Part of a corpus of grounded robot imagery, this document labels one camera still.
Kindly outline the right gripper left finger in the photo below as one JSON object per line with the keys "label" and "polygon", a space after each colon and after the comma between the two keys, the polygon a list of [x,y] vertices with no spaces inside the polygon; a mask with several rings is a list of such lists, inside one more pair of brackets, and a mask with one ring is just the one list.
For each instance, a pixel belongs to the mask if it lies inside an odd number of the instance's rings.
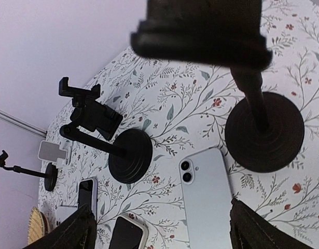
{"label": "right gripper left finger", "polygon": [[89,205],[85,204],[52,232],[26,246],[34,249],[95,248],[97,224]]}

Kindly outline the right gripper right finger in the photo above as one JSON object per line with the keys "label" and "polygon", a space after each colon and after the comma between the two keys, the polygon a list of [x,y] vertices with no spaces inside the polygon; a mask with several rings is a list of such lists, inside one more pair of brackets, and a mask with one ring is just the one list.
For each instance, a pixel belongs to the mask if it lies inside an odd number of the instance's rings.
{"label": "right gripper right finger", "polygon": [[278,230],[244,202],[233,198],[230,238],[233,249],[309,249],[310,246]]}

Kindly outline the white phone dual camera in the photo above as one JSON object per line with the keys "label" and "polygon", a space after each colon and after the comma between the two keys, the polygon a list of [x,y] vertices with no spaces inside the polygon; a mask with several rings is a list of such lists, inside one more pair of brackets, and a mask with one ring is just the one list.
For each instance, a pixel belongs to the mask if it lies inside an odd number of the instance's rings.
{"label": "white phone dual camera", "polygon": [[59,226],[78,209],[77,206],[59,206],[56,210],[56,226]]}

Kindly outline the white-edged phone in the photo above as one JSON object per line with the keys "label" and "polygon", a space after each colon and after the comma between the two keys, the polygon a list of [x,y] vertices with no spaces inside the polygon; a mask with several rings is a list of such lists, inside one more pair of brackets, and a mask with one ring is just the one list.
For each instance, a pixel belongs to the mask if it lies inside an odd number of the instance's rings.
{"label": "white-edged phone", "polygon": [[78,185],[78,208],[87,204],[97,219],[98,180],[96,177],[83,179]]}
{"label": "white-edged phone", "polygon": [[109,249],[143,249],[148,239],[148,228],[131,219],[119,215],[112,231]]}

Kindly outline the silver phone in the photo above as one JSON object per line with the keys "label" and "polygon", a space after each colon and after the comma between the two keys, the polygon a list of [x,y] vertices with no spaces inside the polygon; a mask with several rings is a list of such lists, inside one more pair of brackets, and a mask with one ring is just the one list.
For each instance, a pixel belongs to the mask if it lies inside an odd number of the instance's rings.
{"label": "silver phone", "polygon": [[223,155],[210,147],[179,163],[190,248],[231,248],[232,193]]}

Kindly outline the black round phone stand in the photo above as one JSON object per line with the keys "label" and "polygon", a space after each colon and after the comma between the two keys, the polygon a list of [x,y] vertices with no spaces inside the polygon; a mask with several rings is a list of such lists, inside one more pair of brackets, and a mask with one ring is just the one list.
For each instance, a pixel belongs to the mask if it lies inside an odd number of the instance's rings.
{"label": "black round phone stand", "polygon": [[[60,80],[60,96],[84,102],[85,100],[97,101],[101,95],[100,85],[86,90],[70,87],[68,80],[68,77]],[[115,180],[123,184],[132,184],[145,175],[153,154],[151,139],[145,131],[135,128],[127,129],[114,138],[113,143],[110,143],[97,130],[90,132],[82,127],[72,126],[71,122],[60,128],[60,135],[108,153],[109,171]]]}
{"label": "black round phone stand", "polygon": [[261,89],[261,73],[272,61],[261,11],[261,1],[148,1],[131,47],[144,58],[229,68],[245,97],[226,121],[227,149],[242,167],[269,173],[297,156],[304,122],[292,101]]}
{"label": "black round phone stand", "polygon": [[2,150],[2,154],[0,155],[0,168],[3,168],[6,171],[13,171],[20,174],[26,174],[30,176],[40,177],[44,179],[44,187],[48,192],[53,192],[57,179],[58,179],[58,169],[52,163],[49,163],[46,167],[45,173],[36,172],[33,170],[25,169],[20,166],[14,165],[13,167],[6,166],[6,159],[8,158],[8,154]]}

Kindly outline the black folding phone stand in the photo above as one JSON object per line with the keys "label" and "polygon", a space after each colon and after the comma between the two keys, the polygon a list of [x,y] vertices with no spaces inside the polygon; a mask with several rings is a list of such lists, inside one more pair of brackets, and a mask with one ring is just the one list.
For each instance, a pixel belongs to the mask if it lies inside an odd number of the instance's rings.
{"label": "black folding phone stand", "polygon": [[97,130],[107,141],[113,138],[123,119],[121,114],[96,100],[81,102],[72,99],[72,106],[74,110],[70,116],[71,125],[90,132]]}

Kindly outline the woven bamboo basket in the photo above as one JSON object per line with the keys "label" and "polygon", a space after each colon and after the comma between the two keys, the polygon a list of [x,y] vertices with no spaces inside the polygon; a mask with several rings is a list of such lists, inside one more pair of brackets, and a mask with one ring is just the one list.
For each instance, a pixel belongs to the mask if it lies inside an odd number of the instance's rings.
{"label": "woven bamboo basket", "polygon": [[27,244],[34,243],[51,231],[51,225],[47,217],[37,207],[33,207],[29,219]]}

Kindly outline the floral table mat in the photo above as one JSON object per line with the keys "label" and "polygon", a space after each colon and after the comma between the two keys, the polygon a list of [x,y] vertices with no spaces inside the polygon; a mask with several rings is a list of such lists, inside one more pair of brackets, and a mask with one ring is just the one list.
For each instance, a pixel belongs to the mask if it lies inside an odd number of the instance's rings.
{"label": "floral table mat", "polygon": [[119,132],[138,128],[154,146],[149,172],[120,184],[108,170],[108,155],[74,142],[71,163],[58,171],[53,192],[39,187],[39,209],[52,227],[61,205],[76,205],[78,185],[96,177],[97,248],[108,248],[120,214],[149,229],[147,248],[189,248],[179,162],[208,147],[225,154],[233,195],[273,226],[319,248],[319,6],[311,1],[264,1],[261,31],[273,51],[263,91],[290,99],[305,124],[303,146],[284,169],[248,171],[227,153],[224,128],[243,99],[226,68],[146,60],[125,49],[87,84],[101,85],[100,102],[123,115]]}

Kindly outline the left aluminium frame post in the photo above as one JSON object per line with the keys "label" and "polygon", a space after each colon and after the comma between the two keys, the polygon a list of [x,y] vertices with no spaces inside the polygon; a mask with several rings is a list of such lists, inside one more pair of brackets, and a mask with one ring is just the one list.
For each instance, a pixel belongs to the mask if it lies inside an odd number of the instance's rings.
{"label": "left aluminium frame post", "polygon": [[0,110],[0,119],[11,124],[14,125],[20,129],[23,129],[27,132],[30,132],[34,135],[40,136],[45,138],[47,135],[47,131],[43,130],[41,128],[38,128],[30,123],[27,123],[21,119],[18,119],[16,117],[14,117],[13,115],[10,115],[2,110]]}

